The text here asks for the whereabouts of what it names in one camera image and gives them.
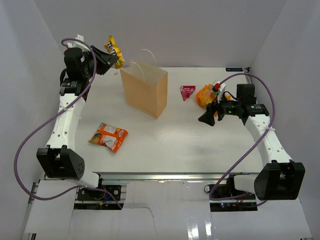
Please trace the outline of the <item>yellow M&M's packet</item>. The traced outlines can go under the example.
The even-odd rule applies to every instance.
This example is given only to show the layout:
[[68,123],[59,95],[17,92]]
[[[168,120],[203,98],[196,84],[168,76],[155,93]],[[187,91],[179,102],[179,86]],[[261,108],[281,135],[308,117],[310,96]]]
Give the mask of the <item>yellow M&M's packet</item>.
[[118,57],[118,60],[115,63],[115,68],[121,69],[125,64],[125,59],[123,57],[122,51],[120,50],[120,48],[118,47],[118,45],[116,43],[114,37],[112,35],[110,35],[108,37],[108,40],[104,43],[103,46],[110,55]]

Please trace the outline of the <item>red snack packet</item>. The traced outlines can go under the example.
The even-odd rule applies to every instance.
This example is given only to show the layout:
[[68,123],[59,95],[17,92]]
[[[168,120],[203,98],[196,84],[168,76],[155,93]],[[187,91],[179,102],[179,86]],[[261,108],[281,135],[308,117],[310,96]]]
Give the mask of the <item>red snack packet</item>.
[[180,94],[182,96],[183,101],[188,99],[195,90],[196,90],[195,85],[182,85],[180,87]]

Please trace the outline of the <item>orange Fox's candy bag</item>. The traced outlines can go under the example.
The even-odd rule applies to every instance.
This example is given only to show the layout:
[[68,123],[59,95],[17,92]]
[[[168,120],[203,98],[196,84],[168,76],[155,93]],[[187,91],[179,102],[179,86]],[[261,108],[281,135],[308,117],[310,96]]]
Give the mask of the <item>orange Fox's candy bag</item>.
[[107,147],[116,153],[127,135],[127,130],[102,122],[88,142]]

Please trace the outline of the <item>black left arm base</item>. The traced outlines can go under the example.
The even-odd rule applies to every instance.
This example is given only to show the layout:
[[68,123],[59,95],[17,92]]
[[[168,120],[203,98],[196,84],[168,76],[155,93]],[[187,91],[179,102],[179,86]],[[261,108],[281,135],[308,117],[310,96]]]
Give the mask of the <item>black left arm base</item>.
[[[108,191],[116,199],[121,207],[121,185],[102,185],[102,189]],[[113,200],[113,198],[104,191],[89,190],[86,188],[81,188],[78,190],[74,202],[75,210],[121,210],[118,204]]]

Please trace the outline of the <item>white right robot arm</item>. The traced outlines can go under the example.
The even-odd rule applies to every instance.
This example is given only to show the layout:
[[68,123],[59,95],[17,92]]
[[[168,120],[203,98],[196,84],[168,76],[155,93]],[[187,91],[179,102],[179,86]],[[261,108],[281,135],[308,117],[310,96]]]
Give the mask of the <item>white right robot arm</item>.
[[236,200],[244,194],[254,194],[259,200],[295,200],[305,175],[305,167],[295,162],[284,150],[275,130],[271,127],[270,114],[264,104],[258,104],[255,86],[238,84],[236,97],[226,97],[226,85],[216,83],[212,90],[216,98],[206,106],[199,121],[210,126],[224,116],[237,116],[251,134],[258,149],[262,170],[258,174],[230,174],[226,180],[226,195]]

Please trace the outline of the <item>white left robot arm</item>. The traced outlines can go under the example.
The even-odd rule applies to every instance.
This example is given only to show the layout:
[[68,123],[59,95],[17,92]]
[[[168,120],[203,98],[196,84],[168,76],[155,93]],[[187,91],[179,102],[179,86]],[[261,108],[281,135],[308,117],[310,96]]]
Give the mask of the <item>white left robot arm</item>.
[[76,153],[76,131],[80,114],[85,106],[88,86],[94,74],[104,75],[118,60],[116,55],[92,47],[92,52],[79,47],[64,51],[66,68],[60,75],[59,115],[51,137],[36,157],[47,177],[73,180],[88,186],[88,193],[99,200],[105,196],[106,187],[99,183],[100,176],[89,170],[84,159]]

